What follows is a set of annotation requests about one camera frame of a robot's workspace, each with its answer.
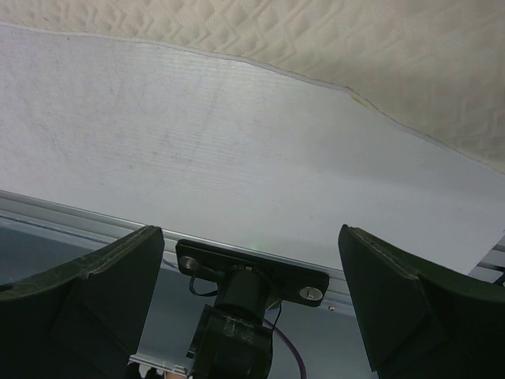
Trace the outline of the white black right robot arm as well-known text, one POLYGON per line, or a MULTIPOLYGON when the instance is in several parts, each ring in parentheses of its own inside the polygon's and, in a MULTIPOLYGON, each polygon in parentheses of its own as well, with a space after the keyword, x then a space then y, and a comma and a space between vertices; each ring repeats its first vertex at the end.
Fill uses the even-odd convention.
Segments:
MULTIPOLYGON (((137 378, 137 353, 165 242, 142 227, 104 247, 1 286, 4 378, 137 378)), ((183 328, 191 378, 265 378, 274 341, 269 310, 316 308, 330 276, 266 257, 182 239, 178 271, 215 285, 199 321, 184 321, 168 290, 160 331, 183 328)), ((380 378, 501 378, 504 285, 487 283, 343 226, 339 254, 371 371, 380 378)))

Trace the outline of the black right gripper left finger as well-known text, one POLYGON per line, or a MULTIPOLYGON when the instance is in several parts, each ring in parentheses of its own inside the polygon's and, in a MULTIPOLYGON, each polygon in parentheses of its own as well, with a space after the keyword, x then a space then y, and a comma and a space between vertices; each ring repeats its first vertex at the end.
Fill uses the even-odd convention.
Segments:
POLYGON ((122 378, 164 251, 160 227, 1 286, 3 378, 122 378))

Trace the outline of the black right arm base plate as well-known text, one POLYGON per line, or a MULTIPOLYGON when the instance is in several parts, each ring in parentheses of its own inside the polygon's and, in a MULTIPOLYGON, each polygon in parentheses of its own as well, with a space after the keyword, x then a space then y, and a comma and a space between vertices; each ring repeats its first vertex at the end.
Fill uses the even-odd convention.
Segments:
POLYGON ((329 286, 329 275, 236 250, 182 239, 175 245, 179 271, 221 287, 238 272, 252 272, 266 283, 272 298, 317 307, 329 286))

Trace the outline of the cream quilted pillow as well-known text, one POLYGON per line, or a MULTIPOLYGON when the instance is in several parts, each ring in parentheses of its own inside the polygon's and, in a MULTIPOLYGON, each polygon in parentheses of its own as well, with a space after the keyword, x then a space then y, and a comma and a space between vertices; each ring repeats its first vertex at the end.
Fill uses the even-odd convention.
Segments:
POLYGON ((347 87, 504 169, 501 1, 4 1, 1 19, 224 54, 347 87))

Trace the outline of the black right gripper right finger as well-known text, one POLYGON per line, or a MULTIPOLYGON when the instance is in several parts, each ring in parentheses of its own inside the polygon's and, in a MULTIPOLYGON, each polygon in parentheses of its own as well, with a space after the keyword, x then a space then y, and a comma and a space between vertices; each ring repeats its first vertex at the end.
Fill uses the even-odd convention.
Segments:
POLYGON ((502 378, 504 286, 342 226, 339 254, 372 372, 502 378))

